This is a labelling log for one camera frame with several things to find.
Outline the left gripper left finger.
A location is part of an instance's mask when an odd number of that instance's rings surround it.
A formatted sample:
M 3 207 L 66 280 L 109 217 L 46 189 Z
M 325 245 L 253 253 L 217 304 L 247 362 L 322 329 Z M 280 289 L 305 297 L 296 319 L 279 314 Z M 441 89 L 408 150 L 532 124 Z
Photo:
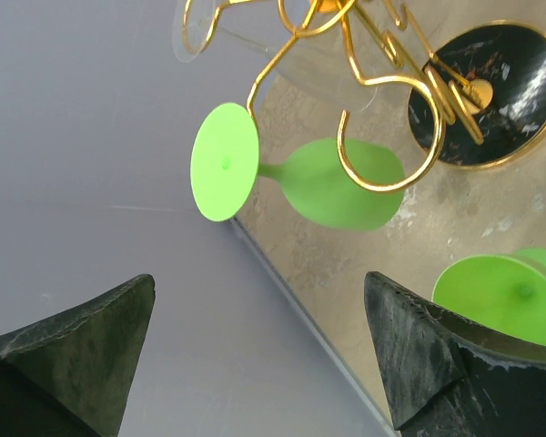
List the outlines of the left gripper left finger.
M 142 274 L 0 335 L 0 436 L 117 436 L 155 299 Z

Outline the clear wine glass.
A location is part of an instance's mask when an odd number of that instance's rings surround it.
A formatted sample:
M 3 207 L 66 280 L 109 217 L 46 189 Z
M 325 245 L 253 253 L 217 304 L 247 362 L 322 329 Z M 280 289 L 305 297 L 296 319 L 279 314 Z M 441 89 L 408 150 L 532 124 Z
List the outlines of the clear wine glass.
M 276 1 L 177 1 L 172 24 L 176 58 L 190 63 L 219 39 L 271 61 L 289 38 Z M 313 97 L 350 112 L 366 109 L 377 90 L 360 85 L 333 35 L 301 39 L 273 70 Z

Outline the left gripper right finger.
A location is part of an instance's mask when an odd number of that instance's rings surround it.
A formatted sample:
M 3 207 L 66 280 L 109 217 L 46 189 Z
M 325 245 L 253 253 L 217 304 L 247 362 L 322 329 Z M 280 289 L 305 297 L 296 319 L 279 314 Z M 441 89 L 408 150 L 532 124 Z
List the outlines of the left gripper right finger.
M 546 436 L 546 347 L 489 329 L 371 271 L 364 301 L 403 436 Z

